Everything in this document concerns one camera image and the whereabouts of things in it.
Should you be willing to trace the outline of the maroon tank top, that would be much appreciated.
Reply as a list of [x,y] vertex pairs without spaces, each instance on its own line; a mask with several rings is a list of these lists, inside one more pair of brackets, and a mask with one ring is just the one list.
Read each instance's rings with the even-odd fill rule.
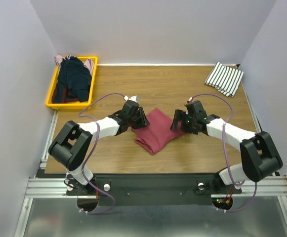
[[185,133],[181,130],[171,130],[172,119],[159,108],[154,108],[147,115],[149,126],[141,129],[132,129],[137,135],[135,143],[143,147],[149,154],[155,155],[171,140]]

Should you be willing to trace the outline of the black white striped tank top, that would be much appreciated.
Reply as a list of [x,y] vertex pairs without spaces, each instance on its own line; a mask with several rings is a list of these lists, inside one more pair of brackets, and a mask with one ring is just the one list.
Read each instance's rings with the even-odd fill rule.
[[205,80],[205,85],[214,87],[227,97],[234,97],[244,72],[217,62]]

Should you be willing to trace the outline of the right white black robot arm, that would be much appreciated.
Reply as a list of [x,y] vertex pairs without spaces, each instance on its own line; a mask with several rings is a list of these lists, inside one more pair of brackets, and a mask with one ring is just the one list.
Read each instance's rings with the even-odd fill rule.
[[170,129],[181,129],[188,134],[203,133],[215,137],[236,148],[241,154],[241,163],[227,164],[216,172],[212,186],[219,193],[234,185],[240,188],[241,182],[259,182],[283,167],[283,161],[271,135],[265,131],[259,133],[246,131],[225,122],[217,115],[208,115],[201,101],[189,101],[186,110],[175,110]]

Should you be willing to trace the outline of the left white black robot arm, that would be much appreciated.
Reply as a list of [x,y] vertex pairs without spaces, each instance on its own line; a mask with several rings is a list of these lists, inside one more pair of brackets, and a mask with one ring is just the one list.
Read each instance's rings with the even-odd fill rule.
[[[88,196],[100,189],[101,195],[114,194],[116,189],[109,180],[95,182],[95,175],[87,168],[86,163],[94,152],[100,139],[118,136],[129,128],[141,129],[150,125],[143,108],[135,101],[128,100],[122,109],[100,120],[89,123],[76,123],[72,120],[65,123],[48,148],[48,153],[71,176],[64,181],[67,195]],[[90,144],[93,148],[87,155]]]

